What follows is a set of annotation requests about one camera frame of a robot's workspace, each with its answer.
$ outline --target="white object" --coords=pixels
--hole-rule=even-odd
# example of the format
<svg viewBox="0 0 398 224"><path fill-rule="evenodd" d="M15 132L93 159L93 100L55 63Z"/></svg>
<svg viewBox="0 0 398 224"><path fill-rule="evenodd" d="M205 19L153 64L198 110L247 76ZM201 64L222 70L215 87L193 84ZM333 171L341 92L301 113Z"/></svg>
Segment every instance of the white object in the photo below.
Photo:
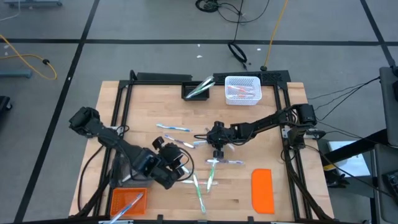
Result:
<svg viewBox="0 0 398 224"><path fill-rule="evenodd" d="M343 146L349 145L355 141L330 141L328 142L328 146L330 151L337 150ZM368 166L366 165L365 159L363 158L362 154L353 156L349 159L345 159L343 161L339 161L336 163L336 165L350 174L352 174L355 177L364 177L364 176L369 176L371 173L369 172Z"/></svg>
<svg viewBox="0 0 398 224"><path fill-rule="evenodd" d="M260 79L258 77L226 77L225 98L228 105L256 105L262 98Z"/></svg>

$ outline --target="wooden tabletop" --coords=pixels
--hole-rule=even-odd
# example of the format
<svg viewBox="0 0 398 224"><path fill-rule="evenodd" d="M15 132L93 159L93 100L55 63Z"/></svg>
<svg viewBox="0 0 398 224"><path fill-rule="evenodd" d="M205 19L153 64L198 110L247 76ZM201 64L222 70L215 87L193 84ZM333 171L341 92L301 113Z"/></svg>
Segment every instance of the wooden tabletop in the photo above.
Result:
<svg viewBox="0 0 398 224"><path fill-rule="evenodd" d="M288 83L290 102L306 103L303 83ZM118 82L103 82L99 93L96 109L99 111L104 125L110 125ZM153 149L152 141L164 134L176 139L192 143L194 134L204 134L205 128L211 128L214 121L222 121L226 127L231 123L253 122L276 112L273 87L262 86L262 100L256 106L229 106L225 103L224 86L214 86L210 90L207 101L186 102L181 99L181 86L178 85L134 85L129 106L127 125L130 130L124 139L141 147ZM157 128L156 124L183 126L192 129L191 133L183 133ZM316 147L314 140L306 140L306 144ZM100 147L96 139L87 142L82 167L88 158ZM195 170L199 179L207 179L211 166L205 159L211 159L211 146L197 149L186 148L195 161ZM255 221L293 221L292 203L285 164L280 158L282 141L279 128L273 128L258 134L256 138L236 150L226 149L226 159L239 159L245 165L220 164L216 167L215 180L210 193L202 187L202 197L206 205L206 215L201 214L197 193L193 185L176 182L171 189L165 190L158 183L153 183L148 190L147 210L145 215L134 219L156 219L162 214L165 220L235 220L244 221L253 216ZM307 182L307 189L325 213L333 217L328 189L323 175L320 156L313 149L301 150L302 164ZM89 164L83 179L82 204L86 203L98 187L104 151L99 153ZM258 214L251 203L251 174L254 169L270 169L274 191L275 214ZM77 190L70 208L70 214L77 213ZM302 196L297 190L301 217L305 217ZM106 189L103 194L101 212L104 214L108 196Z"/></svg>

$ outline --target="desk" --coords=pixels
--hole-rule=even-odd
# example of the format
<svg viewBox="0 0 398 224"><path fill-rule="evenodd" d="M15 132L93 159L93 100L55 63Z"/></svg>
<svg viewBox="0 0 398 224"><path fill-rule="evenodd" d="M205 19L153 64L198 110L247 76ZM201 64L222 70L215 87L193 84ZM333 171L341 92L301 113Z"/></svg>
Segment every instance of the desk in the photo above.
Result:
<svg viewBox="0 0 398 224"><path fill-rule="evenodd" d="M105 125L111 123L113 107L118 90L118 82L103 82L96 109ZM288 83L290 102L306 103L303 83ZM276 111L273 87L262 86L262 100L256 106L228 106L224 98L224 86L214 86L207 101L186 102L181 99L179 85L133 85L127 125L130 130L124 139L131 144L153 149L151 143L165 133L186 142L193 142L193 134L203 134L205 128L211 128L216 120L231 123L252 122ZM160 129L156 123L184 126L193 133L181 133ZM314 140L306 144L316 147ZM82 167L89 157L100 147L96 139L88 140ZM198 149L187 149L195 160L195 169L199 179L207 179L211 166L205 159L212 157L210 146ZM280 159L282 141L280 129L270 129L258 134L255 139L244 146L236 147L232 153L225 150L225 158L241 159L244 166L217 166L215 180L219 185L213 186L209 194L202 190L206 205L206 216L201 214L200 205L193 185L175 183L165 190L158 183L153 183L148 193L146 214L134 219L155 220L163 214L165 220L235 220L246 221L248 216L255 221L293 221L292 203L285 164ZM98 186L104 151L98 154L89 164L82 188L82 203L86 203ZM323 175L320 156L312 149L302 149L301 157L308 191L313 195L325 213L333 216L328 189ZM271 169L274 190L275 214L257 214L251 205L251 173L254 169ZM70 214L77 213L77 188L70 208ZM300 216L305 217L302 197L298 190ZM103 194L101 210L104 214L108 191Z"/></svg>

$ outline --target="orange basket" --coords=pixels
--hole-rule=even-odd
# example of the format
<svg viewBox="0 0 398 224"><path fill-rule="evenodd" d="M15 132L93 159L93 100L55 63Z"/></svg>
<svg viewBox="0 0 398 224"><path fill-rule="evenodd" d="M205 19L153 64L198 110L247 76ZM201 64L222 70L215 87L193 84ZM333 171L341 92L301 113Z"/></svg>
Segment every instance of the orange basket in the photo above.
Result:
<svg viewBox="0 0 398 224"><path fill-rule="evenodd" d="M136 197L143 193L144 196L131 207L121 218L133 215L144 215L147 208L147 189L146 188L115 188L112 193L111 217L117 215L126 205L130 204Z"/></svg>

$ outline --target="black metal frame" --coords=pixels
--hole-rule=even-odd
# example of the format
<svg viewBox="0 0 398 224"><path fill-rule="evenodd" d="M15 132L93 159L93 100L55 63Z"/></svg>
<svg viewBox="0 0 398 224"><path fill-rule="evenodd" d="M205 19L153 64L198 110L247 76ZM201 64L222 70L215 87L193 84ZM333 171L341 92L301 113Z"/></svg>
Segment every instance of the black metal frame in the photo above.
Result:
<svg viewBox="0 0 398 224"><path fill-rule="evenodd" d="M118 92L116 95L116 102L114 105L114 111L113 111L111 125L116 126L116 120L118 117L119 107L121 104L121 95L123 93L123 90L126 87L127 87L127 93L126 93L126 100L124 102L123 116L122 116L122 120L121 120L122 126L126 125L126 122L127 122L127 115L128 115L128 111L129 111L129 105L130 105L130 101L131 101L133 85L181 85L181 84L182 84L182 82L178 82L178 81L140 81L140 80L137 80L134 72L131 72L130 80L119 81ZM224 82L216 82L215 85L224 85ZM282 92L284 94L285 106L286 107L290 106L289 92L287 90L286 82L282 82L281 80L278 80L277 78L271 78L271 79L267 79L264 82L262 81L261 85L262 86L272 86L274 88L275 103L276 103L277 110L282 109L282 105L280 102L279 89L282 89ZM283 145L284 152L285 152L285 154L284 154L285 159L287 161L289 161L290 160L289 148L284 144L284 140L282 137L281 137L281 140L282 140L282 145ZM111 149L107 148L106 152L105 152L103 166L102 166L101 177L99 180L100 183L102 183L102 181L104 181L104 178L106 176L106 172L107 172L108 166L109 166L110 155L111 155ZM297 165L298 176L300 177L300 180L302 181L303 185L305 187L307 187L305 185L305 176L304 176L300 151L295 151L295 160L296 160L296 165ZM296 188L295 188L295 184L294 184L293 180L291 179L291 177L288 175L287 178L288 178L288 182L289 182L289 191L290 191L290 198L292 201L292 210L293 210L294 220L297 221L297 220L300 220L300 210L299 210L299 203L297 201ZM108 194L108 201L106 204L106 213L105 213L106 216L109 216L112 191L113 191L113 188L110 187L109 194ZM305 197L303 197L303 204L304 204L306 219L312 219L312 211L311 211L311 208L310 208L310 206L307 202L307 199ZM100 210L100 205L101 205L101 198L98 200L97 204L95 205L95 210L93 213L94 216L99 215L98 213ZM246 223L246 222L228 222L228 223L236 223L237 224L237 223Z"/></svg>

